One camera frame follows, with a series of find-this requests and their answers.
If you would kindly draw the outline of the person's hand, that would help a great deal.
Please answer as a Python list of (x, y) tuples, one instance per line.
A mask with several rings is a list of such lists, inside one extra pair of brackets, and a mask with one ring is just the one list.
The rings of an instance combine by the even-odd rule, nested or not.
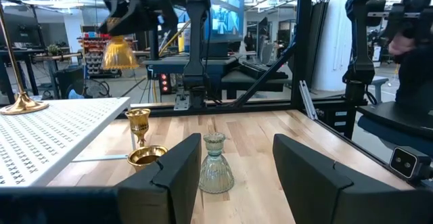
[(415, 49), (415, 40), (397, 33), (388, 45), (388, 52), (391, 55), (398, 56)]

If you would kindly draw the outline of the medium gold candlestick holder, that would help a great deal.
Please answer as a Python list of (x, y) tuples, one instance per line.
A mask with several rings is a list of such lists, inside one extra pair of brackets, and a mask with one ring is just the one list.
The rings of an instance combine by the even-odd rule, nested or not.
[(151, 110), (147, 108), (131, 109), (125, 113), (129, 119), (131, 132), (137, 136), (139, 147), (145, 146), (145, 134), (148, 132), (149, 115)]
[(167, 152), (168, 149), (162, 145), (147, 145), (131, 152), (127, 157), (127, 162), (138, 172)]

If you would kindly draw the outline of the black leaning panels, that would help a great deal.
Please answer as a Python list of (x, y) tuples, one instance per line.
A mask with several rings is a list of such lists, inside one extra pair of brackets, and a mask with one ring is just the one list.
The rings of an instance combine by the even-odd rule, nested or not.
[(323, 28), (325, 26), (325, 20), (327, 15), (327, 10), (329, 7), (329, 1), (330, 0), (320, 0), (320, 2), (316, 3), (315, 5), (319, 5), (319, 16), (318, 16), (318, 24), (317, 24), (317, 34), (315, 37), (315, 63), (312, 73), (312, 79), (311, 79), (311, 87), (314, 88), (314, 84), (316, 81), (316, 74), (318, 71), (318, 63), (319, 63), (319, 55), (321, 50), (321, 38), (323, 34)]

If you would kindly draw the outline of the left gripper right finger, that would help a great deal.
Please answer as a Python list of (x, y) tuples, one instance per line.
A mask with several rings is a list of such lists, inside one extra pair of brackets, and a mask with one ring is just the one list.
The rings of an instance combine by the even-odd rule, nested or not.
[(430, 190), (399, 190), (283, 134), (273, 157), (296, 224), (433, 224)]

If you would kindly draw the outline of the person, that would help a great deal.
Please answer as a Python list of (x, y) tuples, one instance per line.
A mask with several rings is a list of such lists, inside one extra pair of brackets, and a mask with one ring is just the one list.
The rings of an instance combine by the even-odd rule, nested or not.
[(406, 29), (397, 33), (415, 40), (415, 49), (394, 56), (400, 64), (398, 77), (399, 88), (395, 102), (427, 112), (433, 111), (433, 18), (429, 29), (425, 30), (426, 38), (421, 40), (413, 31)]
[(248, 31), (246, 36), (244, 37), (244, 44), (246, 46), (246, 51), (253, 51), (254, 50), (254, 39), (253, 39), (252, 33), (250, 31)]

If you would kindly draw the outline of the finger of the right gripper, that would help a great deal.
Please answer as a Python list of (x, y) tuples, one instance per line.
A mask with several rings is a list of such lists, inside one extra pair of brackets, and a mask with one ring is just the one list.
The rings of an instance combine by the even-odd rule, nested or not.
[(141, 31), (146, 21), (143, 12), (131, 12), (123, 16), (118, 23), (118, 35), (129, 35)]
[(109, 35), (113, 25), (114, 25), (114, 18), (112, 17), (112, 14), (109, 14), (109, 16), (99, 26), (98, 28), (99, 34)]

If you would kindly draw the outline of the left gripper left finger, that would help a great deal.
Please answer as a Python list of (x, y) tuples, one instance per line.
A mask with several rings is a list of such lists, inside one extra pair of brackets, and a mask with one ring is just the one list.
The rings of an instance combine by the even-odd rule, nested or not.
[(0, 189), (0, 224), (190, 224), (201, 139), (191, 134), (111, 187)]

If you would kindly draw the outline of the amber ribbed glass candle holder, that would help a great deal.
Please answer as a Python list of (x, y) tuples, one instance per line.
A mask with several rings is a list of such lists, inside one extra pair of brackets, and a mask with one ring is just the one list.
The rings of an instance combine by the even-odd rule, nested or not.
[(101, 66), (104, 70), (139, 67), (133, 50), (123, 36), (115, 36), (110, 39), (104, 50)]

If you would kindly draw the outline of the computer with red lights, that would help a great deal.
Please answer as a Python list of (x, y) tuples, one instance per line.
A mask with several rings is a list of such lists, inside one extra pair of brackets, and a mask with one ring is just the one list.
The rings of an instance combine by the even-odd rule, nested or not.
[(167, 95), (172, 93), (170, 74), (161, 73), (158, 77), (158, 81), (160, 85), (160, 93), (162, 95)]

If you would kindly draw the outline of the tall gold candlestick holder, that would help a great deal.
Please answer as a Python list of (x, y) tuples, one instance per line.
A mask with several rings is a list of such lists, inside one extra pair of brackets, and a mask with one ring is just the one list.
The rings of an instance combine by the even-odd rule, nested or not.
[(44, 110), (49, 107), (49, 104), (46, 104), (44, 102), (38, 102), (33, 99), (31, 99), (27, 92), (24, 90), (24, 86), (22, 84), (22, 77), (20, 74), (20, 70), (18, 68), (18, 63), (16, 61), (16, 58), (13, 53), (12, 44), (9, 39), (9, 33), (7, 31), (6, 22), (5, 22), (5, 16), (3, 11), (3, 6), (0, 2), (0, 27), (3, 31), (3, 36), (5, 39), (5, 44), (7, 46), (7, 52), (9, 55), (9, 58), (12, 62), (12, 68), (14, 69), (14, 76), (17, 81), (18, 85), (18, 96), (15, 100), (15, 102), (10, 105), (3, 107), (0, 109), (0, 114), (3, 115), (19, 115), (19, 114), (27, 114), (31, 112), (38, 112), (41, 110)]

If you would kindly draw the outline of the rack with red bins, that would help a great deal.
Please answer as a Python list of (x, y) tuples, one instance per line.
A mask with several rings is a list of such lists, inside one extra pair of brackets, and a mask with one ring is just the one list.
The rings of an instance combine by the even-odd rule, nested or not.
[[(101, 66), (104, 50), (112, 37), (110, 35), (97, 34), (95, 32), (85, 32), (83, 35), (84, 37), (78, 38), (78, 41), (83, 48), (85, 74), (89, 78), (103, 76), (114, 78), (119, 77), (122, 74), (122, 70), (104, 70)], [(125, 36), (123, 37), (132, 49), (133, 40), (128, 39)]]

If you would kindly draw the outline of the blue display screen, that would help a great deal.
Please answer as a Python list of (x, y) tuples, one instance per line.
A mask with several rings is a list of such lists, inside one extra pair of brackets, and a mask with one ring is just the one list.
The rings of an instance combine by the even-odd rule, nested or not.
[(210, 0), (204, 37), (213, 43), (241, 41), (244, 38), (244, 0)]

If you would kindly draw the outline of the blue black chair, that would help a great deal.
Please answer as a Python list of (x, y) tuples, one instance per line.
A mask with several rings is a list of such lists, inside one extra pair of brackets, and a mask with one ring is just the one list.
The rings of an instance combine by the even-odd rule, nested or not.
[(359, 106), (358, 125), (394, 145), (410, 146), (433, 156), (433, 112), (383, 102)]

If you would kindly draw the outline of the silver aluminium profile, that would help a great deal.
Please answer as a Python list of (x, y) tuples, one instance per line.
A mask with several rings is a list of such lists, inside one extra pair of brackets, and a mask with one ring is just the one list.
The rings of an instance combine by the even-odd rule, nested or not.
[(300, 88), (300, 94), (302, 96), (303, 104), (306, 110), (307, 116), (311, 120), (317, 120), (317, 111), (314, 107), (313, 101), (311, 99), (311, 94), (308, 90), (308, 87), (306, 85), (305, 81), (299, 81), (299, 88)]

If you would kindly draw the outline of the green ribbed glass candle holder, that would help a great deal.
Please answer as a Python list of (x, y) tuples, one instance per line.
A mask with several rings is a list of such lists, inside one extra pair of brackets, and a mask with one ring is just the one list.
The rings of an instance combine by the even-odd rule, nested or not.
[(203, 139), (208, 154), (202, 161), (199, 188), (209, 194), (228, 192), (235, 181), (231, 167), (223, 155), (226, 137), (223, 133), (209, 133)]

